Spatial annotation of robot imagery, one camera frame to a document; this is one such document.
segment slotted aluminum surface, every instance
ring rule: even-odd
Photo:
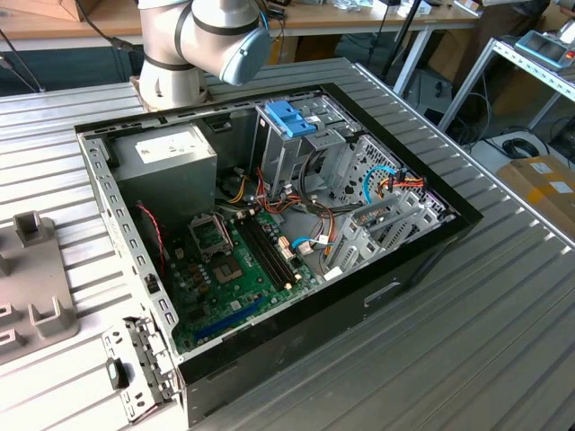
[[[198,430],[567,430],[575,421],[575,259],[488,174],[343,59],[264,68],[219,100],[335,82],[484,218],[419,286]],[[0,100],[0,224],[57,224],[79,334],[0,367],[3,429],[123,429],[99,335],[137,312],[71,126],[141,112],[127,84]],[[173,403],[137,430],[184,429]]]

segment yellow wire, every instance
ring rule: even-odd
[[[243,198],[243,193],[245,191],[245,182],[247,179],[248,179],[248,177],[246,177],[244,175],[243,179],[242,179],[242,185],[240,186],[240,191],[237,192],[237,195],[235,195],[235,198],[228,200],[228,202],[230,204],[237,204]]]

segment blue drive latch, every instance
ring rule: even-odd
[[[309,124],[299,110],[287,101],[274,101],[266,104],[266,111],[286,131],[289,137],[309,135],[317,131],[315,124]]]

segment motherboard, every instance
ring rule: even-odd
[[[286,247],[271,215],[213,217],[193,221],[168,246],[174,256],[167,274],[170,294],[180,316],[173,337],[181,352],[306,294],[318,283]]]

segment blue cable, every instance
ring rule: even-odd
[[[328,242],[327,244],[323,244],[322,242],[319,242],[317,240],[314,240],[313,238],[307,238],[307,237],[302,237],[302,238],[297,238],[295,241],[293,241],[291,243],[292,248],[296,248],[299,244],[301,244],[302,242],[316,242],[318,244],[322,244],[322,245],[333,245],[333,242]]]
[[[266,30],[269,30],[270,25],[268,24],[268,17],[266,16],[266,14],[263,11],[260,11],[260,16],[261,16],[261,20],[263,21],[263,26],[266,28]]]
[[[369,196],[369,179],[375,171],[386,171],[395,175],[395,170],[388,166],[376,166],[367,171],[366,178],[363,180],[363,194],[365,195],[368,204],[371,204],[371,197]]]

